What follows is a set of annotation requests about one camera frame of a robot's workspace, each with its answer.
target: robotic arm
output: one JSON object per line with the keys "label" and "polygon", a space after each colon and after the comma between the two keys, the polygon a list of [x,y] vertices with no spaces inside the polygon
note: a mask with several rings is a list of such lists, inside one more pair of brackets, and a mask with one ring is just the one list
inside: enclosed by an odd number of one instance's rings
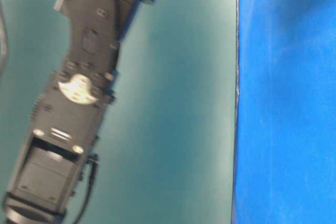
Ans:
{"label": "robotic arm", "polygon": [[57,0],[71,23],[71,44],[37,99],[26,141],[3,201],[7,223],[61,223],[74,187],[91,164],[88,203],[98,166],[92,150],[114,100],[120,41],[139,1]]}

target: blue mat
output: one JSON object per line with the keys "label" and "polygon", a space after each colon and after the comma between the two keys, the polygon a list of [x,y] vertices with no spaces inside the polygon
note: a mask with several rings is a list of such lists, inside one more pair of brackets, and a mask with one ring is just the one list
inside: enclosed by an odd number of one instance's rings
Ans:
{"label": "blue mat", "polygon": [[336,222],[336,0],[240,0],[233,223]]}

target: bolt head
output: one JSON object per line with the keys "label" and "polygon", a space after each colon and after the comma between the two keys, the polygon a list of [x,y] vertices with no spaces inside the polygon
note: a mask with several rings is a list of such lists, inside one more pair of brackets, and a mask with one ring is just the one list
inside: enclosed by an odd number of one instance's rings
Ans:
{"label": "bolt head", "polygon": [[105,78],[106,78],[107,80],[109,80],[109,81],[113,81],[113,80],[114,80],[114,76],[113,76],[113,74],[111,74],[111,73],[109,73],[109,72],[107,72],[107,73],[105,74]]}
{"label": "bolt head", "polygon": [[97,14],[102,18],[107,18],[107,16],[108,16],[107,11],[102,9],[102,8],[97,9]]}
{"label": "bolt head", "polygon": [[35,136],[39,136],[39,137],[44,136],[44,132],[43,132],[42,130],[40,130],[40,129],[34,129],[34,130],[33,130],[33,134],[34,134]]}
{"label": "bolt head", "polygon": [[82,154],[82,153],[84,152],[83,148],[80,147],[80,146],[78,146],[78,145],[74,145],[74,146],[72,147],[72,150],[73,150],[74,152],[78,153],[78,154]]}

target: teal surface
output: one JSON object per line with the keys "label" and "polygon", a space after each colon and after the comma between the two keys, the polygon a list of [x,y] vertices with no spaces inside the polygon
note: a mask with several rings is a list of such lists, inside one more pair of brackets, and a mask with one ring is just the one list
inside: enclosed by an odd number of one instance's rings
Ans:
{"label": "teal surface", "polygon": [[[54,2],[3,0],[10,49],[0,82],[3,192],[33,102],[68,48],[68,22]],[[141,5],[122,46],[117,102],[100,131],[101,166],[82,223],[230,223],[235,21],[236,0]],[[86,181],[65,223],[85,189]]]}

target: blue surface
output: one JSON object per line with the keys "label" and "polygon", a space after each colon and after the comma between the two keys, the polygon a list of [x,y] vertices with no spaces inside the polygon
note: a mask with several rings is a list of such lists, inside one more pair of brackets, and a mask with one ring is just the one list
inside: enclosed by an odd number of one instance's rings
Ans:
{"label": "blue surface", "polygon": [[234,223],[336,222],[336,0],[240,0]]}

